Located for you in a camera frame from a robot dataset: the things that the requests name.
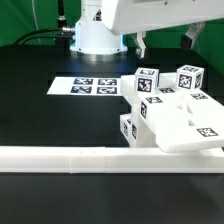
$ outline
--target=stacked blocks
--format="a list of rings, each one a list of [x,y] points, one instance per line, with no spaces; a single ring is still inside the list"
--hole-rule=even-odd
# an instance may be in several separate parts
[[[135,73],[135,91],[137,94],[154,94],[159,83],[159,70],[138,68]]]
[[[177,70],[176,88],[188,91],[200,89],[202,86],[203,75],[203,68],[184,65]]]
[[[179,153],[224,146],[224,107],[200,90],[204,69],[185,65],[177,73],[139,68],[121,78],[121,93],[132,106],[131,147]]]

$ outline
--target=black and white pattern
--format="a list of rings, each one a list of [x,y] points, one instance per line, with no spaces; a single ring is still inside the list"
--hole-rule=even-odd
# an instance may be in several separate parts
[[[191,89],[192,77],[180,74],[178,86],[185,89]]]
[[[90,86],[73,86],[71,89],[71,93],[79,93],[79,94],[91,94],[92,87]]]
[[[141,115],[146,119],[147,106],[142,102],[141,103]]]
[[[193,68],[193,67],[185,67],[183,70],[187,71],[187,72],[197,72],[198,71],[197,68]]]
[[[159,89],[162,93],[175,93],[175,91],[171,88],[162,88]]]
[[[74,85],[92,85],[93,79],[82,79],[82,78],[76,78],[74,81]]]
[[[204,137],[218,136],[218,134],[211,128],[200,128],[200,129],[197,129],[197,131]]]
[[[131,119],[127,119],[128,124],[131,124]]]
[[[141,75],[154,75],[155,71],[151,69],[142,69],[139,74]]]
[[[162,103],[163,101],[159,97],[148,97],[146,100],[149,103]]]
[[[137,91],[151,93],[152,92],[152,80],[139,78]]]
[[[134,137],[134,139],[137,138],[137,128],[134,124],[132,124],[132,136]]]
[[[100,85],[100,86],[116,86],[117,80],[116,79],[99,79],[98,85]]]
[[[117,87],[97,87],[97,94],[117,94]]]
[[[124,134],[128,137],[128,126],[124,123]]]
[[[202,78],[202,75],[198,75],[196,77],[196,80],[195,80],[195,88],[198,88],[200,85],[201,85],[201,78]]]
[[[206,100],[206,99],[208,99],[208,97],[205,96],[202,93],[191,94],[191,96],[194,97],[196,100]]]

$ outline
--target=white bar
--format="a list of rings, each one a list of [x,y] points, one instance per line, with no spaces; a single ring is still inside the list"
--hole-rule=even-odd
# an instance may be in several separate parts
[[[158,148],[0,147],[0,172],[223,173],[221,148],[166,154]]]

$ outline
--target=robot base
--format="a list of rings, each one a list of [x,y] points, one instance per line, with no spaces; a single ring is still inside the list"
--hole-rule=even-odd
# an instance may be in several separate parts
[[[107,62],[107,61],[115,61],[118,59],[125,58],[127,56],[127,52],[119,52],[116,54],[85,54],[81,53],[79,51],[71,51],[71,56],[80,58],[86,61],[102,61],[102,62]]]

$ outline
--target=cable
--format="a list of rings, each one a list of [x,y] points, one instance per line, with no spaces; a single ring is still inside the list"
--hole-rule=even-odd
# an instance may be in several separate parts
[[[33,31],[33,32],[27,33],[27,34],[23,35],[22,37],[20,37],[18,40],[16,40],[13,43],[13,45],[19,44],[21,41],[23,41],[24,39],[26,39],[27,37],[30,37],[32,35],[36,35],[36,34],[39,34],[39,33],[58,32],[58,31],[62,31],[62,28],[43,29],[43,30]]]
[[[58,27],[67,26],[67,21],[64,12],[64,1],[58,0]]]
[[[35,6],[35,0],[32,0],[32,10],[33,10],[33,18],[36,25],[36,29],[39,30],[38,20],[37,20],[37,14],[36,14],[36,6]]]
[[[27,38],[26,40],[24,40],[21,44],[22,45],[24,45],[26,42],[28,42],[28,41],[30,41],[30,40],[34,40],[34,39],[41,39],[41,38],[43,38],[43,39],[56,39],[56,38],[65,38],[65,39],[71,39],[72,40],[72,36],[64,36],[64,35],[62,35],[62,36],[36,36],[36,37],[29,37],[29,38]]]

